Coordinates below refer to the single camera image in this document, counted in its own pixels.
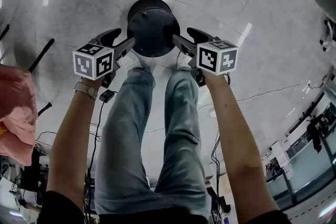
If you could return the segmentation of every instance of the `pink towel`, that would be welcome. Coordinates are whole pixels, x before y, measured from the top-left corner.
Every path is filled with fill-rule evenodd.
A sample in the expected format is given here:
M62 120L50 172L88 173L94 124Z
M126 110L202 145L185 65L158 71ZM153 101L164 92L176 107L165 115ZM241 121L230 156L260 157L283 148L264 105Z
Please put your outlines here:
M0 155L30 166L36 120L30 72L0 65Z

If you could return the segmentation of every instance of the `black round stool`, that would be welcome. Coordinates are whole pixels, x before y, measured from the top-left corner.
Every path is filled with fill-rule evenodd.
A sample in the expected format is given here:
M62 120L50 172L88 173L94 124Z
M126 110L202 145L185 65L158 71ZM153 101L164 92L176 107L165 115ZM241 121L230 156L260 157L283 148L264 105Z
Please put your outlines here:
M166 55L174 48L172 36L180 26L162 0L139 0L128 13L127 37L135 37L133 49L145 57Z

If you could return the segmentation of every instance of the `floor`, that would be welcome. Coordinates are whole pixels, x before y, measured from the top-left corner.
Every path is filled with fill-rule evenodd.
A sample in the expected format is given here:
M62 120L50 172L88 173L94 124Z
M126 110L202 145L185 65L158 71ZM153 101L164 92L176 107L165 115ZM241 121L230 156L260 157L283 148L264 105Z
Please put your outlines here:
M57 132L78 80L72 51L106 30L121 27L126 37L127 13L137 0L0 0L0 31L10 31L0 43L3 63L27 69L51 38L56 40L34 72L38 109L53 107L37 123L41 132ZM231 73L232 90L255 136L260 152L282 139L319 90L334 54L324 53L318 43L323 11L314 0L164 0L172 9L188 38L187 27L195 27L240 47L237 70ZM160 58L146 59L155 68L156 89L151 116L142 145L147 175L156 179L163 163L164 91L174 72L178 50ZM118 91L126 74L119 70L110 89ZM200 88L199 122L202 162L211 175L210 155L217 134L213 105L206 87ZM106 121L110 102L103 109ZM92 126L98 123L97 102ZM45 133L40 141L52 144L55 135ZM88 160L94 137L90 137Z

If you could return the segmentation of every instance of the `sleeve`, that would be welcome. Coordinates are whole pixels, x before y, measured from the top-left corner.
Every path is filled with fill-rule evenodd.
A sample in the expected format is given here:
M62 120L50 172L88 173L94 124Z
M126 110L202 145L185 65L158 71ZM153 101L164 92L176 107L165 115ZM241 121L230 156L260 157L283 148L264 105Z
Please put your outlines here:
M290 224L286 214L280 210L271 211L266 214L263 214L255 219L250 220L246 224Z
M47 191L44 196L41 213L37 224L44 223L81 223L84 222L82 211L70 199L54 191Z

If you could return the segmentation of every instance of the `wristwatch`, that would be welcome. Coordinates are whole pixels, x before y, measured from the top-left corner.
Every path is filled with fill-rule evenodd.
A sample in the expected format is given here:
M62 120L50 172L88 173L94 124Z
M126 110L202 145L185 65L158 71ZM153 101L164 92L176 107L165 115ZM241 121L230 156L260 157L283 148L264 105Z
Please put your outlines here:
M86 86L85 84L81 82L77 82L75 88L73 89L74 92L80 91L83 93L86 93L89 97L91 97L94 101L97 99L98 91L96 91L94 88Z

